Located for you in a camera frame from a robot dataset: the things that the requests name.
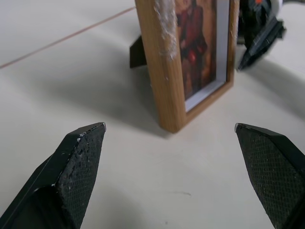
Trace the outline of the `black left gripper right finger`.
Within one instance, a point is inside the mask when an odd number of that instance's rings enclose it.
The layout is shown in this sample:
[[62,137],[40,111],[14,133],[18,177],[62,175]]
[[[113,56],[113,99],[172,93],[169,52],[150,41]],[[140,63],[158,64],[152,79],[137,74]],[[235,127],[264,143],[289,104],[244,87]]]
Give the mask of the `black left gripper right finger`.
[[305,229],[305,155],[285,136],[236,123],[245,166],[275,229]]

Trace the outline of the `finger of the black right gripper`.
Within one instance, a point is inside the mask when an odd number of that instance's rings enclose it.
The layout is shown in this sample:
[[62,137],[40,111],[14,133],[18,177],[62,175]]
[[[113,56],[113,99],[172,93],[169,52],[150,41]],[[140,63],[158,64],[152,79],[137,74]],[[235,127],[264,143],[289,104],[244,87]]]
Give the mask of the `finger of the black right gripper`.
[[285,30],[283,21],[271,19],[254,37],[243,54],[237,70],[244,70],[255,63],[271,48],[276,39],[283,37]]

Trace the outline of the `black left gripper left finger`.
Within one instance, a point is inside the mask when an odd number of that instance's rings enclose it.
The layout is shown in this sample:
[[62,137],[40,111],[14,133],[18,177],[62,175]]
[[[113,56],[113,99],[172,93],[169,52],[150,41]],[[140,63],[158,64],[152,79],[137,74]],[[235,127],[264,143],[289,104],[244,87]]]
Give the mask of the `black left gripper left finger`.
[[101,122],[68,133],[0,217],[0,229],[80,229],[105,132]]

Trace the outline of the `wooden picture frame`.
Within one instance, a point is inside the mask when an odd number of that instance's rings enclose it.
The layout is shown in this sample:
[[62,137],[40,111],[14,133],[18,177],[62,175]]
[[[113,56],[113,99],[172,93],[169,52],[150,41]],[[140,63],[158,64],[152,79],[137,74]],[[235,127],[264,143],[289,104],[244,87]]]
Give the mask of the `wooden picture frame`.
[[161,128],[178,132],[233,85],[239,3],[135,0],[130,67],[148,67]]

